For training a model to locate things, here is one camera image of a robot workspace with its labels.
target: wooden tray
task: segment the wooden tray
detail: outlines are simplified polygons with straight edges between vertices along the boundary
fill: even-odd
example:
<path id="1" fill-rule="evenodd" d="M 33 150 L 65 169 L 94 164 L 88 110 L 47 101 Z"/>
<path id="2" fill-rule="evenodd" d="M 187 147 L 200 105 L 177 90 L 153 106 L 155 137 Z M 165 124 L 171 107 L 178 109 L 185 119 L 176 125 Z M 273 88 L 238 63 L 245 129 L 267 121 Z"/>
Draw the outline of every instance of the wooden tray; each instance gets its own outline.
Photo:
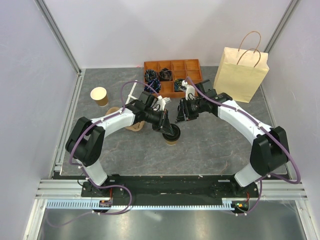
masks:
<path id="1" fill-rule="evenodd" d="M 161 81 L 161 90 L 159 94 L 163 98 L 184 98 L 183 91 L 175 91 L 174 81 L 176 79 L 186 79 L 189 76 L 192 81 L 197 84 L 202 82 L 202 73 L 198 59 L 184 59 L 184 60 L 167 60 L 167 61 L 145 61 L 144 73 L 146 70 L 152 69 L 160 72 L 167 68 L 172 71 L 171 81 Z"/>

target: paper bag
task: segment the paper bag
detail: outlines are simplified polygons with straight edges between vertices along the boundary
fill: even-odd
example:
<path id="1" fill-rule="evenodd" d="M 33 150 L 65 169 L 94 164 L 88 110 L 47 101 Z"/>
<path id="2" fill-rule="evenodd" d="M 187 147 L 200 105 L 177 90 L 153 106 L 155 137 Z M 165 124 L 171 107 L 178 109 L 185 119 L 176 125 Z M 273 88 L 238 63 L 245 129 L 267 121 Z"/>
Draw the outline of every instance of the paper bag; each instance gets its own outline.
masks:
<path id="1" fill-rule="evenodd" d="M 268 53 L 240 47 L 224 48 L 213 88 L 218 94 L 226 93 L 235 101 L 249 103 L 269 71 Z"/>

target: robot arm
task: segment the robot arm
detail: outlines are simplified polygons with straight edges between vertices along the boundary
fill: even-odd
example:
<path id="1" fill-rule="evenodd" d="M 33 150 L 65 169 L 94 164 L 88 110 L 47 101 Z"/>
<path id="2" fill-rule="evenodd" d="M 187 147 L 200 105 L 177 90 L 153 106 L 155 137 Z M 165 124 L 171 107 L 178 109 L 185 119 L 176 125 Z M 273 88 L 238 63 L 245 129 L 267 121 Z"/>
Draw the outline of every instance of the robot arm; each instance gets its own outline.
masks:
<path id="1" fill-rule="evenodd" d="M 106 118 L 106 116 L 103 116 L 94 119 L 81 117 L 77 121 L 65 145 L 65 148 L 69 153 L 73 150 L 81 134 L 92 123 L 101 120 L 101 123 L 95 125 L 87 133 L 88 138 L 83 138 L 81 140 L 73 155 L 73 157 L 82 164 L 82 167 L 95 184 L 101 186 L 108 177 L 101 166 L 99 157 L 102 151 L 104 138 L 110 134 L 141 121 L 151 123 L 152 129 L 162 133 L 164 136 L 174 136 L 176 134 L 175 129 L 178 127 L 172 128 L 173 124 L 170 124 L 168 111 L 165 109 L 166 102 L 170 99 L 159 96 L 156 102 L 156 105 L 159 105 L 159 109 L 154 109 L 152 107 L 154 100 L 155 97 L 151 93 L 143 91 L 139 99 L 125 105 L 125 109 L 121 114 L 107 120 L 103 120 Z"/>
<path id="2" fill-rule="evenodd" d="M 237 187 L 246 187 L 288 161 L 285 153 L 260 129 L 263 127 L 288 150 L 287 135 L 283 128 L 279 126 L 272 128 L 252 117 L 259 123 L 256 126 L 238 111 L 244 110 L 229 95 L 226 93 L 217 94 L 209 80 L 198 83 L 196 86 L 207 97 L 216 102 L 233 106 L 237 111 L 214 104 L 201 96 L 194 99 L 187 99 L 186 96 L 180 100 L 176 123 L 194 120 L 198 118 L 200 113 L 209 112 L 231 124 L 249 141 L 252 145 L 250 163 L 234 175 L 234 183 Z M 194 96 L 195 89 L 190 87 L 193 88 L 191 93 Z"/>

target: brown paper cup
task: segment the brown paper cup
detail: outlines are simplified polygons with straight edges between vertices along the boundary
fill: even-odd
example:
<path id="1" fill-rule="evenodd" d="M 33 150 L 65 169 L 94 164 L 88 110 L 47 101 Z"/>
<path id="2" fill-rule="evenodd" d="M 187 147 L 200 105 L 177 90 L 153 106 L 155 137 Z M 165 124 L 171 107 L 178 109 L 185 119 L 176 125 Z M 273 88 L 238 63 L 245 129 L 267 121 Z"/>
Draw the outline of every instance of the brown paper cup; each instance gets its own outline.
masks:
<path id="1" fill-rule="evenodd" d="M 165 143 L 170 145 L 170 146 L 173 146 L 173 145 L 176 145 L 176 143 L 178 142 L 178 140 L 176 141 L 168 141 L 168 140 L 165 140 Z"/>
<path id="2" fill-rule="evenodd" d="M 96 87 L 92 89 L 90 97 L 98 104 L 100 107 L 105 107 L 109 100 L 107 96 L 107 90 L 104 87 Z"/>
<path id="3" fill-rule="evenodd" d="M 120 107 L 113 106 L 106 112 L 105 115 L 113 114 L 116 111 L 118 111 L 119 109 L 120 109 Z M 145 125 L 145 121 L 141 121 L 141 122 L 138 122 L 134 125 L 126 126 L 125 128 L 128 130 L 131 130 L 133 132 L 138 132 L 143 128 L 144 125 Z"/>

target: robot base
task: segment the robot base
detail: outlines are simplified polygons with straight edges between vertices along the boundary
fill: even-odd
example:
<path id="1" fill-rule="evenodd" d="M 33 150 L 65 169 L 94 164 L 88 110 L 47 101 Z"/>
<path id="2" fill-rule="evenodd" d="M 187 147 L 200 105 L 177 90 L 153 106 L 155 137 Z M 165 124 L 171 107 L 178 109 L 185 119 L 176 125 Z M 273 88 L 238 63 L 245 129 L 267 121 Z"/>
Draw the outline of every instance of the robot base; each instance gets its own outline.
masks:
<path id="1" fill-rule="evenodd" d="M 136 206 L 193 206 L 220 205 L 222 198 L 246 199 L 258 197 L 257 185 L 250 184 L 235 192 L 233 175 L 167 175 L 120 176 L 109 175 L 103 186 L 123 185 L 130 189 Z M 89 182 L 83 183 L 81 197 L 110 197 L 109 189 L 97 189 Z M 112 204 L 128 204 L 129 194 L 116 187 L 112 189 Z"/>

